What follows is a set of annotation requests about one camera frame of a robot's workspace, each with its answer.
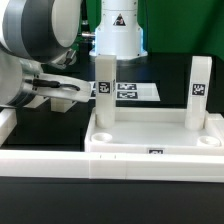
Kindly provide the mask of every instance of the black stripe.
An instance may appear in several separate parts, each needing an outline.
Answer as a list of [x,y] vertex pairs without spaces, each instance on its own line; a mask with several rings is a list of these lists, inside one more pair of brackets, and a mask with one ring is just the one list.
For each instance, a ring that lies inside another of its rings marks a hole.
[[33,93],[21,92],[20,95],[14,98],[7,105],[13,107],[24,107],[28,103],[30,103],[35,98],[35,96],[36,95],[34,95]]
[[27,0],[22,15],[21,32],[24,46],[34,60],[42,63],[56,59],[69,49],[59,44],[53,32],[54,1]]

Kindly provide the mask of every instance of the white base platform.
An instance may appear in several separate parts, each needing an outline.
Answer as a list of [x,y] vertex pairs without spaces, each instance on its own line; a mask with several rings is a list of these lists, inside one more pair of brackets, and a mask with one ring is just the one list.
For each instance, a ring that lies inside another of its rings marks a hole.
[[[116,108],[115,125],[109,129],[96,126],[92,112],[85,139],[86,152],[161,153],[172,155],[224,155],[224,119],[207,113],[205,128],[189,131],[185,128],[186,111],[182,109]],[[112,142],[95,142],[96,133],[107,133]],[[198,138],[211,136],[219,147],[197,146]]]
[[[114,134],[114,143],[96,144],[90,141],[94,131],[98,131],[93,111],[85,139],[86,150],[89,152],[12,151],[2,148],[0,176],[224,183],[224,119],[219,114],[207,114],[205,129],[188,133],[181,125],[184,115],[185,110],[119,108],[116,118],[120,127],[125,119],[136,122],[129,124],[134,127],[133,135],[129,138],[126,136],[118,144],[116,141],[122,136]],[[146,133],[144,136],[147,139],[143,138],[140,134],[144,131],[136,130],[139,122],[141,126],[148,128],[150,138]],[[147,123],[155,125],[154,130],[158,129],[155,138],[153,129]],[[167,129],[160,128],[161,124],[166,124]],[[197,137],[204,134],[218,138],[221,146],[195,146]],[[144,140],[144,144],[135,142],[136,135],[142,137],[140,140]],[[157,145],[159,136],[163,136],[163,139]],[[149,154],[151,149],[162,150],[163,154]]]

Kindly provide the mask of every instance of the white block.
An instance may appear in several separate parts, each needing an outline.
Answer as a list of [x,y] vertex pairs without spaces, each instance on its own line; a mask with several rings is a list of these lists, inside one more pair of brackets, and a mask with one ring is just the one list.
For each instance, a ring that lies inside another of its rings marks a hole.
[[126,154],[91,153],[89,154],[90,179],[125,179]]
[[89,178],[89,154],[1,150],[0,176]]
[[4,109],[0,113],[0,146],[17,125],[15,109]]
[[76,103],[77,103],[77,101],[74,102],[71,100],[51,98],[51,111],[66,113]]
[[96,58],[96,115],[101,128],[110,128],[115,122],[116,64],[116,56]]
[[185,127],[192,131],[204,127],[211,67],[211,57],[193,57],[185,120]]

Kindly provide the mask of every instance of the label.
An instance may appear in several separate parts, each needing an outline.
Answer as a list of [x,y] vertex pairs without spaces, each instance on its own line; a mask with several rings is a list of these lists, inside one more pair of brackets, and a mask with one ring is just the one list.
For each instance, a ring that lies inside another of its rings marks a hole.
[[148,148],[147,151],[149,154],[164,154],[164,148]]
[[111,94],[111,83],[110,82],[98,82],[98,93],[99,94]]
[[117,19],[114,22],[114,26],[126,26],[124,19],[121,14],[117,17]]
[[138,99],[138,93],[137,92],[117,92],[117,98],[118,99]]
[[118,90],[137,90],[137,84],[118,84]]
[[207,92],[207,86],[204,83],[192,83],[191,95],[192,96],[205,96]]

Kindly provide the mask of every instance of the cable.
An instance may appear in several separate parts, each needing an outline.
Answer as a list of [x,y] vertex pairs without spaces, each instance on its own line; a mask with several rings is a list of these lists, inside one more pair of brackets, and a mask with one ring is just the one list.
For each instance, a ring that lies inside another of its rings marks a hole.
[[25,80],[28,84],[33,84],[35,87],[48,87],[48,88],[73,88],[76,91],[80,91],[80,87],[73,85],[73,84],[61,84],[58,81],[47,81],[42,79],[33,79],[32,80]]

